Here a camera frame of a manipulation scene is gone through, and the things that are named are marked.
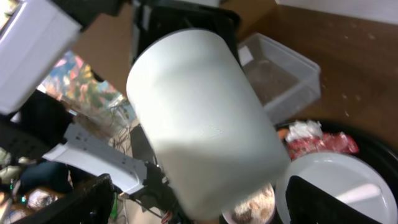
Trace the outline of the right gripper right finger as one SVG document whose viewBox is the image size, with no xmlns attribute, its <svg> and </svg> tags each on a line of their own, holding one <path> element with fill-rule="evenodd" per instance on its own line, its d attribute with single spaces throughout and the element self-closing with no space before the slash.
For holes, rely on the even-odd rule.
<svg viewBox="0 0 398 224">
<path fill-rule="evenodd" d="M 285 198 L 291 224 L 380 224 L 296 175 Z"/>
</svg>

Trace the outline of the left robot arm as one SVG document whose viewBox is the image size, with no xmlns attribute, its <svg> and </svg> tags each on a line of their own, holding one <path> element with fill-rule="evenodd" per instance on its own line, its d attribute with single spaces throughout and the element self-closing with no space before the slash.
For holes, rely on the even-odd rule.
<svg viewBox="0 0 398 224">
<path fill-rule="evenodd" d="M 84 26 L 76 7 L 22 1 L 1 30 L 1 147 L 14 156 L 46 159 L 92 175 L 109 174 L 131 195 L 144 187 L 147 167 L 72 121 L 63 105 L 38 90 Z"/>
</svg>

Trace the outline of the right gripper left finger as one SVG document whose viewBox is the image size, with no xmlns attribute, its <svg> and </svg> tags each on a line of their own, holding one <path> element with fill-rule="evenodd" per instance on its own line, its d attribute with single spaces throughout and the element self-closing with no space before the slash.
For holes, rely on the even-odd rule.
<svg viewBox="0 0 398 224">
<path fill-rule="evenodd" d="M 114 193 L 110 175 L 102 174 L 16 224 L 107 224 Z"/>
</svg>

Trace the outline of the white cup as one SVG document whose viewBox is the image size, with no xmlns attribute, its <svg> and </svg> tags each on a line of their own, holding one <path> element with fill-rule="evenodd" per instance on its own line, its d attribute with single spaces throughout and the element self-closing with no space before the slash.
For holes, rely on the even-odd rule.
<svg viewBox="0 0 398 224">
<path fill-rule="evenodd" d="M 135 61 L 127 97 L 188 217 L 211 220 L 276 181 L 290 157 L 217 34 L 174 32 Z"/>
</svg>

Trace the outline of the grey plate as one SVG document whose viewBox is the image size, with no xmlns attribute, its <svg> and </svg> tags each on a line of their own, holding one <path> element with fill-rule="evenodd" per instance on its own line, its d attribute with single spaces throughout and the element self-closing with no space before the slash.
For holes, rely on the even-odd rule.
<svg viewBox="0 0 398 224">
<path fill-rule="evenodd" d="M 351 208 L 380 223 L 397 223 L 397 203 L 392 187 L 371 166 L 353 156 L 320 152 L 294 160 L 275 187 L 275 204 L 282 223 L 290 222 L 285 192 L 289 179 L 297 175 L 326 193 L 342 199 Z M 354 201 L 346 195 L 364 185 L 379 188 L 378 194 Z"/>
</svg>

